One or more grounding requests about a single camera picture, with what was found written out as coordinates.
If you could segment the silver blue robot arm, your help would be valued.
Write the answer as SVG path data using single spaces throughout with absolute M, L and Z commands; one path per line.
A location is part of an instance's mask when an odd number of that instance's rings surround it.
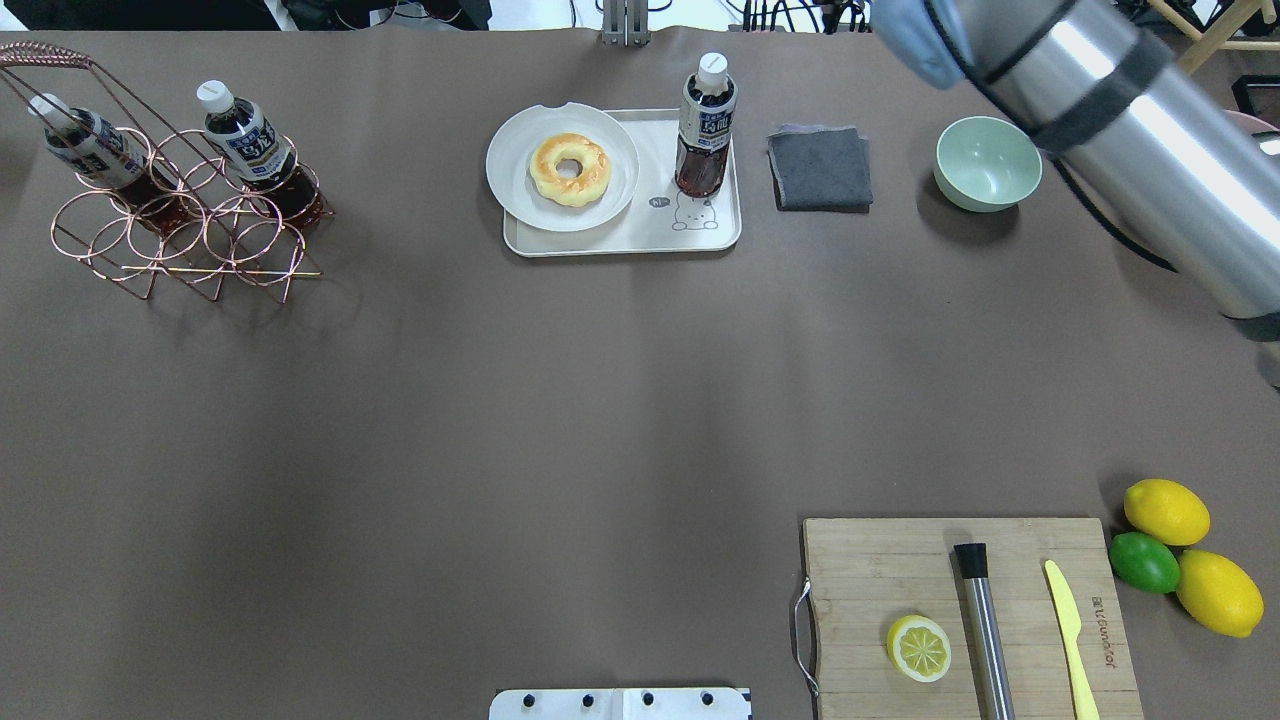
M 1244 337 L 1277 341 L 1277 164 L 1162 41 L 1106 1 L 878 1 L 872 22 L 934 87 L 991 92 Z

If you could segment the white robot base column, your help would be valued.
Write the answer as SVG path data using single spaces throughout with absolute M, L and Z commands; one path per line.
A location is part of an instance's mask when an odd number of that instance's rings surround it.
M 489 719 L 753 719 L 751 694 L 733 687 L 508 689 Z

